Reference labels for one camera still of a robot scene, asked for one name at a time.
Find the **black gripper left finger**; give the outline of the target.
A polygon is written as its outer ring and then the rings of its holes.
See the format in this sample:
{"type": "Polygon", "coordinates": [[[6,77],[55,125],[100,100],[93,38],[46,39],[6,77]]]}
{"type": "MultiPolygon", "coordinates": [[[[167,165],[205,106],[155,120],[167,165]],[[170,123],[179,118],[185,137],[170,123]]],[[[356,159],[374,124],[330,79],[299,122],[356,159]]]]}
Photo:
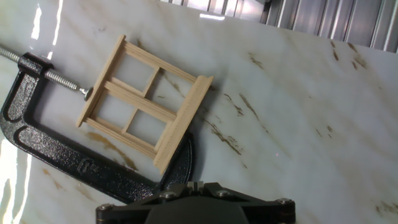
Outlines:
{"type": "Polygon", "coordinates": [[[195,191],[196,182],[172,184],[163,191],[127,205],[104,203],[96,208],[95,223],[145,223],[153,209],[193,196],[195,191]]]}

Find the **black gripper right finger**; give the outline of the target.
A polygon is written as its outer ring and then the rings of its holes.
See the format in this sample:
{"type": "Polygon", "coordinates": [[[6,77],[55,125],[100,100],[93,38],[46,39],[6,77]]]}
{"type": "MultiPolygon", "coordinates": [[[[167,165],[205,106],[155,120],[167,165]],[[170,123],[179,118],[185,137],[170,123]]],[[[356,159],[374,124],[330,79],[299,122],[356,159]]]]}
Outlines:
{"type": "Polygon", "coordinates": [[[196,183],[198,194],[241,208],[250,223],[295,223],[295,202],[289,198],[264,201],[222,187],[219,183],[196,183]]]}

